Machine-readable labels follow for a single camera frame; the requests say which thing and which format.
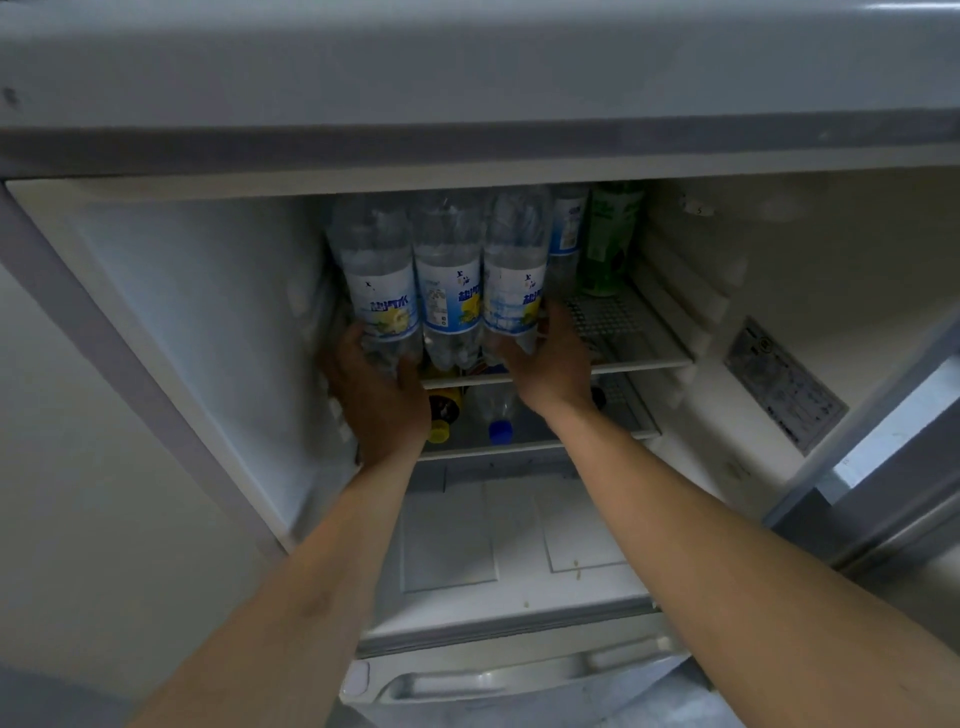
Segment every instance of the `bottle cap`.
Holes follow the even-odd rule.
[[[510,445],[514,440],[514,426],[510,424],[509,420],[497,420],[495,423],[490,423],[487,431],[490,433],[490,441],[494,445]]]
[[[440,445],[450,439],[450,425],[443,420],[434,420],[430,423],[430,434],[427,435],[427,442],[434,445]]]

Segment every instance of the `bottle label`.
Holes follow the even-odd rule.
[[[484,265],[483,320],[492,330],[519,336],[537,325],[546,264],[516,270]]]
[[[469,331],[480,323],[480,258],[466,265],[417,261],[424,322],[440,333]]]
[[[553,230],[550,233],[551,255],[573,255],[577,252],[577,236],[584,216],[583,200],[558,200],[553,206]]]
[[[380,341],[407,336],[420,322],[414,264],[386,276],[356,276],[344,273],[350,300],[364,330]]]
[[[606,262],[626,254],[642,199],[642,190],[624,194],[594,190],[587,242],[589,260]]]

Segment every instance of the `sticker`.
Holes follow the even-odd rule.
[[[602,263],[626,254],[642,199],[642,190],[624,194],[593,191],[587,258]]]
[[[724,364],[804,455],[848,407],[749,316]]]
[[[468,331],[480,323],[480,258],[466,265],[417,261],[424,322],[440,333]]]
[[[483,297],[483,319],[487,326],[511,336],[533,328],[540,310],[545,270],[545,263],[525,270],[487,263]]]
[[[365,331],[381,341],[395,341],[420,322],[414,265],[386,276],[356,276],[345,273],[350,300]]]
[[[695,215],[696,217],[713,217],[717,212],[714,207],[688,195],[681,195],[680,199],[677,200],[677,204],[680,205],[680,209],[686,214]]]
[[[572,255],[577,252],[577,236],[584,216],[587,198],[557,200],[553,206],[553,230],[550,232],[550,254]]]

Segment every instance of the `blue bottle cap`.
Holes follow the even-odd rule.
[[[494,445],[510,445],[514,440],[514,426],[510,424],[509,420],[497,420],[495,423],[490,423],[487,431],[490,433],[490,441]]]

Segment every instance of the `left hand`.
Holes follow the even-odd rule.
[[[335,351],[322,353],[320,366],[329,395],[344,408],[364,465],[399,454],[416,458],[430,431],[430,400],[420,385],[417,364],[401,359],[392,379],[367,361],[361,336],[363,323],[355,322]]]

